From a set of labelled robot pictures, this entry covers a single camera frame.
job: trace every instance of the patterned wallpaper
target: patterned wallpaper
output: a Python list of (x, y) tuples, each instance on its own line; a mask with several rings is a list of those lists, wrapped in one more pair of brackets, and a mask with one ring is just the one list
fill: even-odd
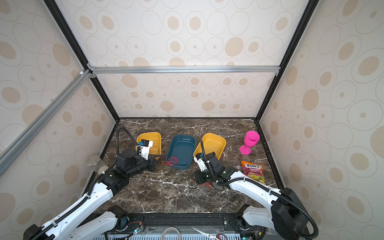
[(274, 73), (99, 74), (120, 117), (254, 117)]
[(384, 236), (383, 23), (382, 0), (322, 1), (262, 118), (321, 240)]
[(114, 120), (86, 80), (0, 177), (0, 239), (22, 239), (30, 225), (77, 201)]
[(93, 66), (279, 65), (308, 0), (56, 0)]
[(39, 1), (0, 1), (0, 153), (80, 69)]

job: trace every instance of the yellow tray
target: yellow tray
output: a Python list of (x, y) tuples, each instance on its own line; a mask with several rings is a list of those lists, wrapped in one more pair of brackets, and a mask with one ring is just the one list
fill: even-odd
[(150, 154), (154, 154), (154, 155), (161, 154), (161, 134), (160, 133), (158, 132), (142, 133), (137, 137), (137, 142), (140, 142), (142, 139), (153, 141), (153, 146), (149, 150)]
[[(206, 133), (204, 134), (202, 140), (204, 144), (205, 154), (215, 152), (217, 159), (220, 160), (221, 154), (223, 153), (225, 145), (227, 144), (225, 138), (213, 133)], [(196, 154), (198, 154), (199, 152), (201, 152), (200, 142), (197, 145), (193, 156), (196, 156)]]

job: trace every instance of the brown marble surface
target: brown marble surface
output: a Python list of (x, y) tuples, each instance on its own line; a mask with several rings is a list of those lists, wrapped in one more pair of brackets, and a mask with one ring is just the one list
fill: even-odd
[[(253, 119), (122, 119), (120, 126), (126, 127), (136, 138), (144, 132), (159, 132), (162, 137), (161, 153), (166, 156), (173, 136), (191, 135), (196, 139), (195, 148), (205, 133), (212, 132), (227, 141), (220, 158), (224, 166), (241, 170), (241, 161), (262, 164), (266, 184), (276, 187), (276, 181), (261, 142), (252, 147), (250, 155), (243, 155), (239, 147), (244, 145), (247, 131), (256, 131)], [(133, 148), (134, 143), (121, 131), (120, 151)], [(111, 165), (115, 160), (116, 137), (114, 136), (104, 162)], [(130, 178), (130, 183), (96, 212), (104, 212), (119, 205), (129, 213), (226, 213), (237, 212), (243, 204), (261, 205), (248, 196), (225, 188), (197, 185), (192, 174), (199, 167), (195, 162), (187, 170), (177, 170), (159, 164), (155, 172), (145, 172), (140, 177)]]

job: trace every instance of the candy bag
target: candy bag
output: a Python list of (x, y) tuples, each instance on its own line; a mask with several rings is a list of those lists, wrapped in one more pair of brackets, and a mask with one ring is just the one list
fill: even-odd
[(260, 183), (265, 184), (264, 174), (263, 174), (263, 165), (254, 164), (250, 162), (241, 161), (243, 166), (243, 173), (247, 177), (250, 177)]

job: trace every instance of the blue tray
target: blue tray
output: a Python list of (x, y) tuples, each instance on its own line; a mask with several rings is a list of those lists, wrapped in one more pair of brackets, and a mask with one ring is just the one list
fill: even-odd
[(171, 157), (177, 159), (177, 164), (173, 168), (186, 170), (192, 164), (193, 152), (195, 150), (196, 139), (188, 135), (176, 135), (170, 143), (167, 160)]

